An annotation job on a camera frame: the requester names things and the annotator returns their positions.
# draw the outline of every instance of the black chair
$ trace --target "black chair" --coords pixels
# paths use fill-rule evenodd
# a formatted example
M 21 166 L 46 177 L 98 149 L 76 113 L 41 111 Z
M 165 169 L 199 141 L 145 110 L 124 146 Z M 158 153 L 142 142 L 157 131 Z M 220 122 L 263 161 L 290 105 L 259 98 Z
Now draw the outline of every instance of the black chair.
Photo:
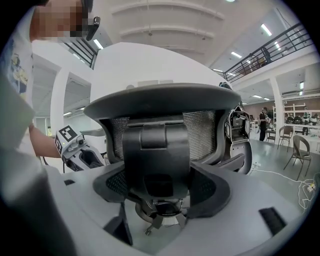
M 290 147 L 290 140 L 291 140 L 292 135 L 294 134 L 293 130 L 294 129 L 292 128 L 292 126 L 282 126 L 280 128 L 280 130 L 279 130 L 280 138 L 279 138 L 279 141 L 278 141 L 277 149 L 279 148 L 279 145 L 281 145 L 284 141 L 287 141 L 288 142 L 288 147 L 287 147 L 286 151 L 288 152 L 289 147 Z
M 305 144 L 306 151 L 300 150 L 300 142 Z M 293 165 L 295 165 L 295 162 L 296 162 L 297 159 L 299 159 L 300 162 L 302 163 L 300 172 L 299 172 L 298 177 L 296 178 L 296 180 L 298 180 L 298 178 L 299 178 L 299 176 L 301 174 L 302 168 L 304 167 L 305 160 L 309 161 L 309 165 L 308 165 L 308 167 L 306 169 L 305 176 L 304 176 L 304 177 L 306 177 L 307 173 L 308 173 L 308 170 L 309 170 L 309 167 L 310 167 L 310 164 L 311 164 L 312 156 L 310 155 L 310 145 L 309 145 L 308 141 L 304 137 L 301 137 L 299 135 L 294 135 L 293 136 L 293 154 L 292 154 L 292 156 L 290 157 L 288 163 L 285 165 L 285 167 L 283 169 L 286 169 L 287 165 L 289 164 L 289 162 L 290 162 L 290 160 L 292 158 L 295 158 L 295 160 L 293 162 Z

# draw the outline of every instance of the table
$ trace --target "table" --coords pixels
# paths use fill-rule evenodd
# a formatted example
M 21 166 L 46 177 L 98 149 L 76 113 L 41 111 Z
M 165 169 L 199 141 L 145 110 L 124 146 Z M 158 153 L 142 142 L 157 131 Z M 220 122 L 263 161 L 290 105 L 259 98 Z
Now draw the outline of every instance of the table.
M 267 129 L 265 131 L 265 133 L 267 134 L 266 139 L 265 139 L 266 142 L 268 142 L 269 140 L 273 140 L 274 142 L 276 142 L 276 131 L 275 130 Z

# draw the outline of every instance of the person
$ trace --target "person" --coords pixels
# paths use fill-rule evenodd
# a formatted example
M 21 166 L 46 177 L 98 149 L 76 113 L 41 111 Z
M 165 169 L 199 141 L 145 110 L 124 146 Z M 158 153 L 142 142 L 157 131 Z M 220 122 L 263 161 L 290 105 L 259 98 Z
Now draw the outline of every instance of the person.
M 266 107 L 264 107 L 262 109 L 262 112 L 259 115 L 259 122 L 260 122 L 260 141 L 263 142 L 265 140 L 266 137 L 266 130 L 267 130 L 267 121 L 268 121 L 268 117 L 267 117 L 267 111 L 268 109 Z
M 76 32 L 88 17 L 91 1 L 49 0 L 45 5 L 32 7 L 20 20 L 0 56 L 0 72 L 16 92 L 32 107 L 34 40 L 63 37 Z M 44 135 L 33 123 L 26 130 L 18 151 L 41 157 L 60 158 L 55 140 Z
M 263 47 L 261 50 L 262 50 L 262 52 L 263 52 L 263 54 L 264 54 L 264 56 L 265 56 L 265 58 L 266 58 L 266 63 L 263 63 L 263 64 L 261 65 L 261 67 L 263 67 L 263 66 L 271 63 L 272 60 L 271 60 L 270 52 L 267 50 L 266 47 Z
M 281 53 L 281 55 L 282 55 L 282 57 L 284 57 L 284 56 L 286 56 L 286 55 L 288 55 L 288 47 L 285 47 L 284 48 L 284 51 L 283 51 L 283 53 Z
M 308 107 L 304 107 L 305 112 L 303 113 L 303 125 L 307 126 L 309 124 L 309 118 L 311 117 L 311 113 L 308 112 Z M 303 127 L 302 128 L 302 135 L 308 135 L 309 134 L 309 128 L 308 127 Z

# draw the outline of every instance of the metal railing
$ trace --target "metal railing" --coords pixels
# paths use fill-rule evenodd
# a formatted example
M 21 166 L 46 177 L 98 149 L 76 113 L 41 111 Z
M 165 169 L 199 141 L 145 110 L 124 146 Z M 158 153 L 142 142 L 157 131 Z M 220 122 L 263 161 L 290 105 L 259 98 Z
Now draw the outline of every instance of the metal railing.
M 244 57 L 226 72 L 223 72 L 222 75 L 228 82 L 232 83 L 312 44 L 308 32 L 301 23 L 298 23 Z
M 83 38 L 77 38 L 72 42 L 64 42 L 69 48 L 69 51 L 80 57 L 80 60 L 88 65 L 91 69 L 94 69 L 96 57 L 98 52 L 94 50 Z

